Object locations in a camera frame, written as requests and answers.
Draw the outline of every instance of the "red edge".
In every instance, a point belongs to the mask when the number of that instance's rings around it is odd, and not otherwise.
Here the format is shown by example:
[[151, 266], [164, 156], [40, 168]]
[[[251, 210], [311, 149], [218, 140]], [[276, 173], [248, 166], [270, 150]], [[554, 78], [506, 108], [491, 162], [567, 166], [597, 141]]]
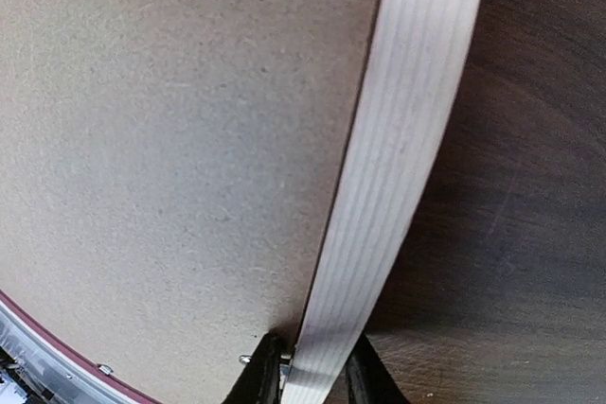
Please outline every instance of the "red edge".
[[16, 314], [16, 316], [21, 319], [21, 321], [27, 325], [31, 330], [36, 332], [38, 336], [44, 339], [47, 343], [53, 346], [53, 348], [57, 349], [63, 355], [68, 357], [71, 361], [76, 363], [80, 368], [86, 371], [91, 376], [98, 378], [103, 383], [108, 385], [109, 387], [117, 390], [128, 398], [139, 402], [141, 404], [161, 404], [160, 401], [156, 401], [155, 399], [137, 391], [135, 388], [127, 385], [123, 381], [111, 377], [105, 376], [101, 373], [97, 366], [90, 360], [86, 359], [70, 346], [62, 342], [59, 338], [49, 332], [46, 328], [41, 326], [38, 322], [36, 322], [29, 314], [23, 311], [15, 302], [13, 302], [4, 292], [0, 290], [0, 301], [4, 303], [9, 309]]

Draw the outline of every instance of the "metal screw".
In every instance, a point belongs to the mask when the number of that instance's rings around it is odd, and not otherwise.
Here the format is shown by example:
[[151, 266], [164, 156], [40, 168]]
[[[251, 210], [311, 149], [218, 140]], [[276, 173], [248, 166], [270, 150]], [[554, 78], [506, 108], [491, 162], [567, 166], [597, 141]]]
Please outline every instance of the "metal screw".
[[114, 373], [114, 370], [107, 364], [98, 364], [97, 369], [99, 369], [99, 371], [105, 376], [109, 376]]

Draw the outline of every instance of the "scratch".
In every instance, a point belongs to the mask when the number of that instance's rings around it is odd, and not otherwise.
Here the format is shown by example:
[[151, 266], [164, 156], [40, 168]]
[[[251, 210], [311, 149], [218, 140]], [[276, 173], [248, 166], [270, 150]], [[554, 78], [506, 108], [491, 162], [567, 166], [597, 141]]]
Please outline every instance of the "scratch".
[[501, 202], [501, 205], [497, 209], [496, 213], [494, 214], [494, 218], [492, 219], [492, 223], [490, 224], [490, 229], [489, 229], [488, 233], [486, 234], [486, 236], [484, 237], [485, 240], [487, 238], [489, 238], [492, 235], [492, 233], [494, 233], [494, 229], [496, 228], [496, 225], [498, 224], [499, 219], [501, 218], [501, 215], [503, 214], [503, 210], [505, 210], [505, 207], [507, 206], [507, 204], [509, 202], [509, 196], [511, 196], [511, 191], [513, 190], [516, 179], [518, 178], [518, 172], [520, 171], [520, 167], [521, 167], [520, 164], [521, 163], [518, 162], [518, 166], [516, 167], [515, 172], [513, 172], [513, 175], [511, 176], [511, 180], [509, 181], [508, 192], [505, 195], [505, 198], [503, 198], [503, 201]]

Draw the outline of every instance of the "dark wood floor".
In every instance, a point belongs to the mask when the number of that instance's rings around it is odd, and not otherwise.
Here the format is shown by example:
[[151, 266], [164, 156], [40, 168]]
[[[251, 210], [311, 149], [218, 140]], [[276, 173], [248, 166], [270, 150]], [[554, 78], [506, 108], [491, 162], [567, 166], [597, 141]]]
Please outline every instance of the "dark wood floor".
[[606, 402], [606, 0], [482, 0], [368, 332], [413, 402]]

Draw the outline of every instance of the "wooden strip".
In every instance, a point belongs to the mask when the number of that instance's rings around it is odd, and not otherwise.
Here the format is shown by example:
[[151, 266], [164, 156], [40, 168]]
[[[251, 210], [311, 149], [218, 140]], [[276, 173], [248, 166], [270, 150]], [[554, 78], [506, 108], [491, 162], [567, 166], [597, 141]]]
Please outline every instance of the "wooden strip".
[[479, 0], [381, 0], [346, 161], [282, 402], [326, 399], [436, 158]]

